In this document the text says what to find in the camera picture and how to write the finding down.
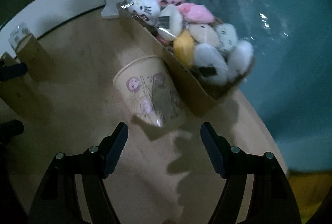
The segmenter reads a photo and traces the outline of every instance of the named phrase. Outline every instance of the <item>plastic bag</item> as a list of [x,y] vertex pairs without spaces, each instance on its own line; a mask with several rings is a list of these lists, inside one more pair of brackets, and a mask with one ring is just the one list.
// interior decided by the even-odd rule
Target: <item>plastic bag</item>
[[288,36],[286,23],[258,0],[127,0],[121,7],[171,46],[215,99],[250,72],[254,42]]

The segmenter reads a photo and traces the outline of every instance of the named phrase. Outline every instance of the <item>paper cup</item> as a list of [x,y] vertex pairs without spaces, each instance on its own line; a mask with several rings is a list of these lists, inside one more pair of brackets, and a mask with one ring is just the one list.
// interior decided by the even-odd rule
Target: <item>paper cup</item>
[[120,70],[113,80],[129,110],[157,127],[176,128],[184,123],[185,112],[164,62],[145,56]]

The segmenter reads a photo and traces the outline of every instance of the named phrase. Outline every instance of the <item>wooden table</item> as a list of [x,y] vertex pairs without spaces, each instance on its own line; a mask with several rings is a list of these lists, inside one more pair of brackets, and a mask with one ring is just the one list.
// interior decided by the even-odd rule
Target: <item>wooden table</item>
[[[77,17],[40,39],[57,72],[52,81],[38,85],[50,103],[49,119],[41,123],[21,119],[25,132],[9,145],[10,179],[26,211],[57,152],[80,154],[98,145],[120,121],[128,124],[129,139],[114,174],[104,183],[123,224],[157,224],[166,219],[181,224],[208,222],[225,181],[215,174],[200,140],[205,121],[247,153],[273,152],[287,172],[270,133],[239,90],[201,118],[187,111],[187,122],[170,133],[149,132],[132,120],[112,81],[124,65],[144,53],[118,20],[102,20],[100,12]],[[2,122],[20,119],[2,101],[0,113]],[[248,210],[252,176],[247,181],[238,220]],[[77,182],[88,221],[79,176]]]

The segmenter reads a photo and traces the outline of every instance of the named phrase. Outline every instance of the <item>white panel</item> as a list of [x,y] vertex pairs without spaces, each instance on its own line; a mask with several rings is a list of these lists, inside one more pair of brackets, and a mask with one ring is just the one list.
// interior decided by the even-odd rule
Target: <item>white panel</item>
[[8,37],[21,22],[25,22],[35,37],[83,12],[105,4],[105,0],[35,0],[22,9],[0,31],[0,55],[7,51],[15,56]]

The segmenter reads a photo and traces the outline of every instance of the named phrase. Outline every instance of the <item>box of plush toys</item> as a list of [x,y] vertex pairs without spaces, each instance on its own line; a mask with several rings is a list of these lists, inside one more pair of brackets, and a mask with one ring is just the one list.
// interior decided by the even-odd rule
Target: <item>box of plush toys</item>
[[[171,69],[182,99],[190,96],[184,99],[187,105],[213,106],[237,88],[254,65],[255,0],[125,0],[119,13],[154,37],[151,49]],[[259,18],[264,29],[270,29]],[[131,31],[143,46],[151,43],[139,29]]]

